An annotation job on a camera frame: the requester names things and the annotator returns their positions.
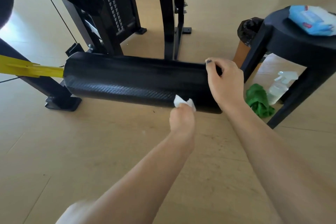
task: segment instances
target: spray bottle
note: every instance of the spray bottle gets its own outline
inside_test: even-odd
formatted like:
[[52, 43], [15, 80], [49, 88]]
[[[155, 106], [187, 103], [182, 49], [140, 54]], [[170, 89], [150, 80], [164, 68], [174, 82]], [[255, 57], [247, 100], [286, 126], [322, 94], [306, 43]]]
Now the spray bottle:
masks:
[[297, 80], [299, 78], [297, 72], [280, 71], [278, 75], [280, 76], [274, 80], [275, 82], [269, 88], [267, 93], [267, 99], [270, 105], [274, 105], [282, 95], [286, 93], [289, 88], [288, 84], [291, 80]]

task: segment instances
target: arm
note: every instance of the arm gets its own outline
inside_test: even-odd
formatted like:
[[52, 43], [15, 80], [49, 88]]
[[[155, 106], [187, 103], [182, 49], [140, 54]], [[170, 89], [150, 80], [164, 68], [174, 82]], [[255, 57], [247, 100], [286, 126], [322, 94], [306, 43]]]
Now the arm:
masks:
[[[285, 223], [334, 223], [336, 188], [268, 127], [243, 99], [243, 73], [232, 61], [207, 60], [214, 99], [227, 114], [260, 183]], [[222, 68], [221, 77], [216, 73]]]
[[181, 104], [170, 113], [170, 134], [90, 207], [80, 224], [152, 223], [194, 149], [195, 118]]

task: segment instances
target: yellow strap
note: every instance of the yellow strap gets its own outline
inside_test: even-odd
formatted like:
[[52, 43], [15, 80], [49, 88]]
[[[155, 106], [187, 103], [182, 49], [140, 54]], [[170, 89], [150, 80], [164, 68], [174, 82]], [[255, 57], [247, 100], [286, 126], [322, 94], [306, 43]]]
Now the yellow strap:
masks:
[[61, 67], [41, 66], [39, 64], [0, 55], [0, 73], [18, 76], [50, 76], [63, 78]]

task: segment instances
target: wooden floor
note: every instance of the wooden floor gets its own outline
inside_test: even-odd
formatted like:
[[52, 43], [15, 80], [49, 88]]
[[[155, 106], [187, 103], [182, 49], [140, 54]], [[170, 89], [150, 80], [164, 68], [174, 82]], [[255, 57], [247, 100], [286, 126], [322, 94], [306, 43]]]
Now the wooden floor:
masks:
[[[159, 0], [136, 0], [144, 35], [125, 55], [163, 58]], [[180, 60], [232, 59], [242, 20], [292, 4], [336, 11], [336, 0], [187, 0]], [[74, 36], [80, 43], [78, 32]], [[74, 40], [49, 0], [15, 0], [0, 37], [31, 61], [61, 66]], [[303, 71], [269, 56], [253, 80], [267, 88], [276, 73]], [[0, 74], [0, 81], [12, 76]], [[275, 130], [317, 170], [336, 182], [336, 77]], [[0, 220], [52, 224], [72, 203], [99, 197], [169, 131], [169, 109], [84, 99], [73, 113], [44, 107], [45, 96], [21, 80], [0, 84]], [[225, 114], [196, 113], [195, 152], [164, 201], [155, 223], [267, 223], [268, 199]]]

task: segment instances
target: forearm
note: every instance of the forearm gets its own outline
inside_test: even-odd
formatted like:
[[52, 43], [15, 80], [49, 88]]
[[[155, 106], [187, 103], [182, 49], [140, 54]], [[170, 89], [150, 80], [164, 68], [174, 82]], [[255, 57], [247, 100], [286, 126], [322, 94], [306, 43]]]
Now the forearm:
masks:
[[334, 187], [314, 173], [245, 103], [226, 106], [224, 111], [283, 221], [334, 222]]
[[93, 205], [85, 224], [152, 223], [193, 146], [170, 133]]

